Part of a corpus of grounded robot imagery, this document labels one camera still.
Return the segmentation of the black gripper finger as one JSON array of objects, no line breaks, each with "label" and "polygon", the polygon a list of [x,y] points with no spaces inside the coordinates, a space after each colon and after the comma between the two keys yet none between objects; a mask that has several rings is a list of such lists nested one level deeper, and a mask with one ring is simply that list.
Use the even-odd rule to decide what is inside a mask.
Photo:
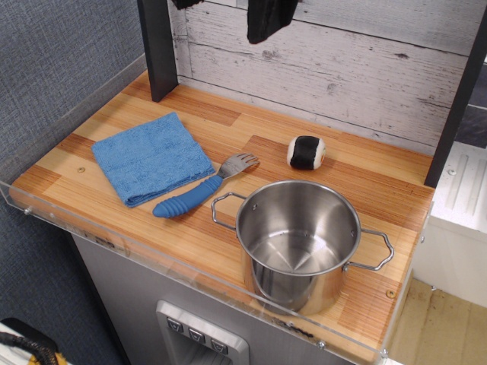
[{"label": "black gripper finger", "polygon": [[199,4],[202,0],[172,0],[177,10],[183,10]]},{"label": "black gripper finger", "polygon": [[247,9],[247,39],[258,44],[287,27],[296,11],[298,0],[250,0]]}]

